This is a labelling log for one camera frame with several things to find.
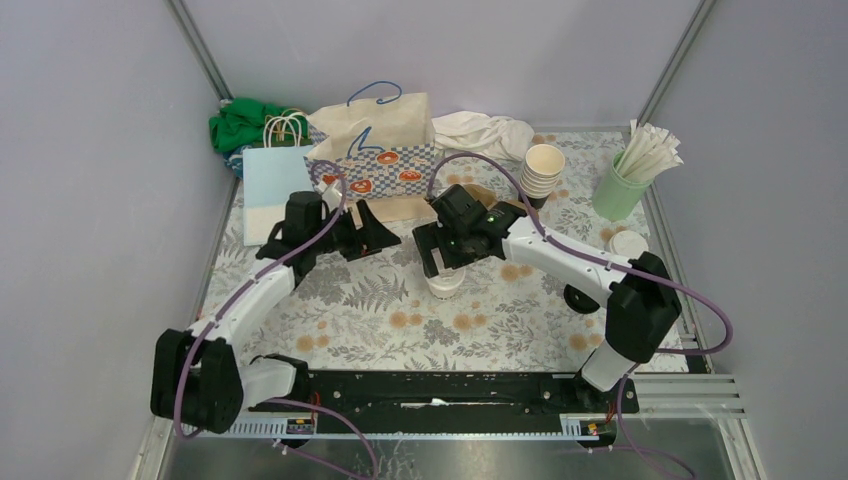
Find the white paper coffee cup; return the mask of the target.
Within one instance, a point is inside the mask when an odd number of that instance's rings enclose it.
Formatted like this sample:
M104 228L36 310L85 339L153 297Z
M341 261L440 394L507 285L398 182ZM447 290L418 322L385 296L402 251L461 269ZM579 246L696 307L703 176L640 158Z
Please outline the white paper coffee cup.
M434 297L440 300L446 300L459 291L465 277L466 271L464 268L454 269L428 278L427 285Z

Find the blue checkered paper bag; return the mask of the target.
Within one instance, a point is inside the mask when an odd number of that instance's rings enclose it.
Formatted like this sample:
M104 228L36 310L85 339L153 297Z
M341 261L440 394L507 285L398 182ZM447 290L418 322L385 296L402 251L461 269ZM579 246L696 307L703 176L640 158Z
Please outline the blue checkered paper bag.
M396 92L362 96L382 84ZM425 196L444 152L436 145L428 94L376 81L309 114L307 122L313 148L304 161L322 183L343 176L347 198L366 201L383 222L433 216Z

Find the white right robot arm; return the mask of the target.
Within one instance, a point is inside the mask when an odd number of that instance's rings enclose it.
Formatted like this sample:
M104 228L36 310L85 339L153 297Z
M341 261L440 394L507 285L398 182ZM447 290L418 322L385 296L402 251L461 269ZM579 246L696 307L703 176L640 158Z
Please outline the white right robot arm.
M681 315L665 264L650 252L630 259L546 232L524 209L507 202L487 207L460 185L428 203L435 221L413 230L426 278L496 257L564 282L564 299L575 312L604 309L604 338L573 386L583 410L607 405L619 379L652 359Z

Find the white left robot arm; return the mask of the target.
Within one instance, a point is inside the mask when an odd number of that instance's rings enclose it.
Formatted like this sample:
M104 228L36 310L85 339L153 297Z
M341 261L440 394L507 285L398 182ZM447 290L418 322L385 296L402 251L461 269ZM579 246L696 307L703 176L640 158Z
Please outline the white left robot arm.
M157 339L151 413L175 426L226 432L244 410L275 400L296 411L313 399L308 364L290 356L259 356L242 365L245 341L316 266L320 256L359 260L400 244L367 203L353 215L335 194L290 195L283 220L271 229L247 279L215 312Z

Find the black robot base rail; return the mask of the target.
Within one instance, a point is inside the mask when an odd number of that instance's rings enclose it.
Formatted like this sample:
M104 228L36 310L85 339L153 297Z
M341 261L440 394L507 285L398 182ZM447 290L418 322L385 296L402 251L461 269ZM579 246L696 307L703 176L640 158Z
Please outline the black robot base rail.
M305 414L319 434L548 434L560 431L563 415L605 422L640 410L632 381L618 395L575 374L295 367L289 397L320 406Z

